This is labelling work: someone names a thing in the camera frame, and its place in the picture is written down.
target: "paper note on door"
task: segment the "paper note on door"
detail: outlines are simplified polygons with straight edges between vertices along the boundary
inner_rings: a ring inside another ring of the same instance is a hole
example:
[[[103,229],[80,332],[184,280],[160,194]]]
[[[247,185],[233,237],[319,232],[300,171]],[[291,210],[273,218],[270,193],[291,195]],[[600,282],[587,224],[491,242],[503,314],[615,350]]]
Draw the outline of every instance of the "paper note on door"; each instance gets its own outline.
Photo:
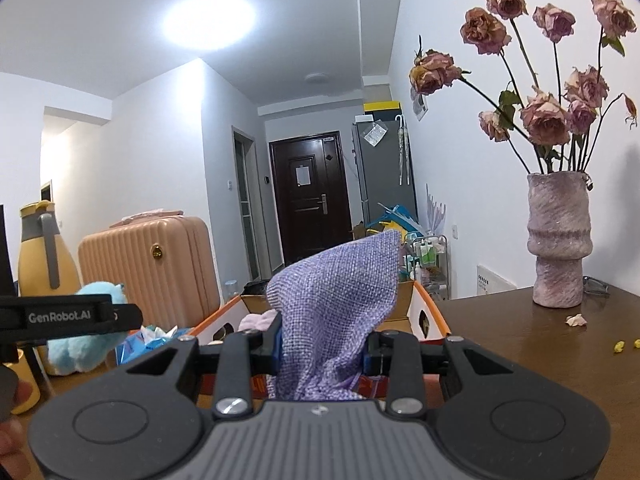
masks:
[[[311,184],[311,175],[309,175],[308,166],[300,166],[296,168],[296,179],[299,186],[308,186]]]

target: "white ceiling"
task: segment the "white ceiling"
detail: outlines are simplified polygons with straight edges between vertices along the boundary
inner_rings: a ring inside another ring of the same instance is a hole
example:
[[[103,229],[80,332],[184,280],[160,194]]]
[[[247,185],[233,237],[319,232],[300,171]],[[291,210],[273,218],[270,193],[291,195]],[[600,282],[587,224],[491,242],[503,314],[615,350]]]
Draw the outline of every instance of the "white ceiling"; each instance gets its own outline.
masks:
[[[42,128],[42,145],[44,146],[47,142],[70,128],[73,124],[76,124],[76,121],[72,119],[63,119],[45,114],[44,126]]]
[[[362,86],[358,0],[248,0],[257,26],[213,53],[185,50],[164,38],[162,19],[178,1],[3,0],[0,71],[115,98],[202,57],[258,106]],[[360,0],[373,6],[362,15],[369,74],[388,69],[398,3]],[[309,73],[326,73],[330,82],[309,85]]]
[[[400,0],[360,0],[362,75],[386,75],[394,46]]]

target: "wooden table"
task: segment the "wooden table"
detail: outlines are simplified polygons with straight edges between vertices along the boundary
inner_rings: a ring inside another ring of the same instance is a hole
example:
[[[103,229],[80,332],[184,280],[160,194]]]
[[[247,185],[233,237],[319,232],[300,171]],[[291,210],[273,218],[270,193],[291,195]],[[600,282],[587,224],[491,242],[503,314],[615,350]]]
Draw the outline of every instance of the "wooden table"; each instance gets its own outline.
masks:
[[[443,301],[457,335],[517,362],[594,401],[611,424],[611,444],[597,480],[640,478],[640,298],[610,287],[610,298],[585,296],[568,310],[533,304],[531,289]],[[586,327],[569,327],[581,312]],[[617,341],[625,350],[614,354]]]

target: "ceiling light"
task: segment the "ceiling light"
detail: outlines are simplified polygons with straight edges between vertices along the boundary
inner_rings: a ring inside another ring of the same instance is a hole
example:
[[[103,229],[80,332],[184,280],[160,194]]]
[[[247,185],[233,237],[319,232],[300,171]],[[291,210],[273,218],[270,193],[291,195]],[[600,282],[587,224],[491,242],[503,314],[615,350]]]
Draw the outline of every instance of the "ceiling light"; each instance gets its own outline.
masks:
[[[186,48],[217,50],[241,40],[254,22],[254,10],[244,0],[184,0],[169,12],[164,33]]]

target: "person's hand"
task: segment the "person's hand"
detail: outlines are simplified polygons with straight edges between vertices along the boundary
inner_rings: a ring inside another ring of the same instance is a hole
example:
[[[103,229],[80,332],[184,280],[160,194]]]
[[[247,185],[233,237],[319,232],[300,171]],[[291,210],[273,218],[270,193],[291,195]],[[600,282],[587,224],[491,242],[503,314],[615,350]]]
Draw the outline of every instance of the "person's hand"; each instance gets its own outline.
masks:
[[[26,402],[32,390],[29,383],[20,381],[15,393],[15,405]],[[26,440],[26,432],[17,417],[12,416],[0,424],[0,464],[13,480],[24,480],[31,472],[27,457],[20,451]]]

